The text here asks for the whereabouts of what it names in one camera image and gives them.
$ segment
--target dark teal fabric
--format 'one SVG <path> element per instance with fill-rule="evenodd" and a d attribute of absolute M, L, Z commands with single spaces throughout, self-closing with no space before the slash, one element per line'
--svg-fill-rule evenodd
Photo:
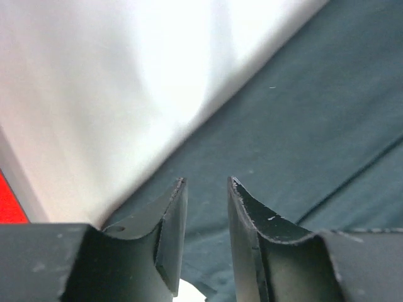
<path fill-rule="evenodd" d="M 233 302 L 227 176 L 311 230 L 403 227 L 402 137 L 403 1 L 333 1 L 111 221 L 188 177 L 182 278 Z"/>

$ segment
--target red object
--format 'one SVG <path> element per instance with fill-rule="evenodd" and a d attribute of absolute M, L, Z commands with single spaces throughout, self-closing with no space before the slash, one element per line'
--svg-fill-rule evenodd
<path fill-rule="evenodd" d="M 0 172 L 0 223 L 28 223 L 20 204 Z"/>

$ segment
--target small hole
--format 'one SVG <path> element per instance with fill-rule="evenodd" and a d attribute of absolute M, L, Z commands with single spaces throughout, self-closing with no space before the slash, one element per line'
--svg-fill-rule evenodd
<path fill-rule="evenodd" d="M 105 233 L 111 233 L 111 232 L 122 232 L 126 228 L 124 226 L 120 225 L 111 225 L 108 228 L 106 228 Z"/>

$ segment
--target black plastic part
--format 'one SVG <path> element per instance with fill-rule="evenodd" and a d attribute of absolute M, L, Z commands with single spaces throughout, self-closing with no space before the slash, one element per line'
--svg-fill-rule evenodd
<path fill-rule="evenodd" d="M 179 179 L 104 232 L 85 224 L 1 225 L 0 300 L 172 301 L 186 205 L 186 181 Z"/>
<path fill-rule="evenodd" d="M 229 178 L 237 302 L 401 302 L 402 230 L 310 232 Z"/>

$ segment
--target white surface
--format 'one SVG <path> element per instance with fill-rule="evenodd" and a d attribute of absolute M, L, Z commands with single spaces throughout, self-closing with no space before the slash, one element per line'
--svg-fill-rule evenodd
<path fill-rule="evenodd" d="M 99 227 L 325 2 L 0 0 L 0 167 L 29 219 Z"/>
<path fill-rule="evenodd" d="M 205 302 L 205 300 L 206 297 L 197 288 L 181 279 L 178 297 L 175 297 L 173 302 Z"/>

